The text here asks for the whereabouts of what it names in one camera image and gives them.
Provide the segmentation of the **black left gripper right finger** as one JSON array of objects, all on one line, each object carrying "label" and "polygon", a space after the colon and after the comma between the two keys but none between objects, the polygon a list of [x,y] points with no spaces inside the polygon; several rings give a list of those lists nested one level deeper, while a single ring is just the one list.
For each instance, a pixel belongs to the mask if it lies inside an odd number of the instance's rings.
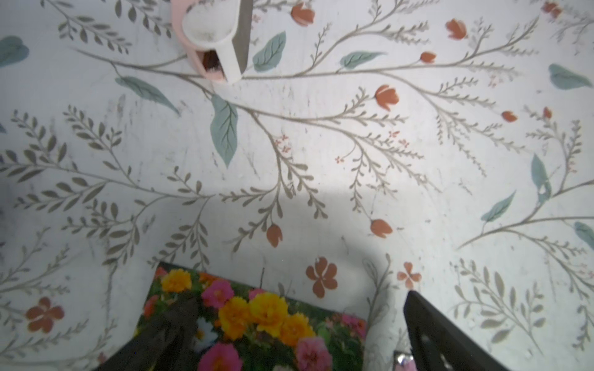
[{"label": "black left gripper right finger", "polygon": [[408,293],[404,315],[417,370],[507,371],[418,292]]}]

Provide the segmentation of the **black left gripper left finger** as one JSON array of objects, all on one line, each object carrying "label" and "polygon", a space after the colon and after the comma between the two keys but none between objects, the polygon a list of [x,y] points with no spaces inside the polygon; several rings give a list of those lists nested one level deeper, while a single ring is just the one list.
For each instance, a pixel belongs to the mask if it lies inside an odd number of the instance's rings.
[{"label": "black left gripper left finger", "polygon": [[188,370],[200,304],[196,296],[182,296],[148,322],[98,370]]}]

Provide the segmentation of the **portulaca seed packet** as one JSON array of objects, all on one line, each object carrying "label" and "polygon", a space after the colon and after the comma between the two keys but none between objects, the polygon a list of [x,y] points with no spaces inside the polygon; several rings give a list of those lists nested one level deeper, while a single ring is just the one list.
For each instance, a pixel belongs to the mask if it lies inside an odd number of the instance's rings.
[{"label": "portulaca seed packet", "polygon": [[205,272],[160,264],[135,333],[182,293],[198,298],[187,370],[361,370],[367,323]]}]

